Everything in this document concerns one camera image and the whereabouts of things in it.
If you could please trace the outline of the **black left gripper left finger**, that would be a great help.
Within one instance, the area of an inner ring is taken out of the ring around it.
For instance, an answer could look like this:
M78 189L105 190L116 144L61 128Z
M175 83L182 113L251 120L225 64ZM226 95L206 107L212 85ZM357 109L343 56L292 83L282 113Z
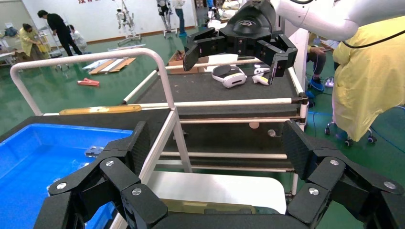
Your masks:
M139 178L149 150L148 124L139 122L129 137L109 142L91 164L54 182L34 227L83 229L107 203L132 229L156 226L168 207Z

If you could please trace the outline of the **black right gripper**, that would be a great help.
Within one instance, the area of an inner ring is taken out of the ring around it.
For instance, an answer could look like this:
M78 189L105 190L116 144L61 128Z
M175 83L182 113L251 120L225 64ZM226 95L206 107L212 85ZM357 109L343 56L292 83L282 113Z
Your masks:
M293 67L297 47L284 34L271 40L276 12L267 0L250 0L218 31L206 28L187 37L184 46L183 69L191 70L199 58L228 53L254 56L272 66L269 85L285 70Z

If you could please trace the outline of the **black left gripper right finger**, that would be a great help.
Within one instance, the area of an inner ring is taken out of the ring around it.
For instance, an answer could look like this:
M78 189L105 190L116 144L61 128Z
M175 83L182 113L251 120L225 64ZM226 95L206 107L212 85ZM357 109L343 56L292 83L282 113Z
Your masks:
M309 229L318 226L331 202L343 205L366 229L405 226L405 190L394 180L347 158L326 141L308 136L293 121L282 130L282 146L305 182L287 215Z

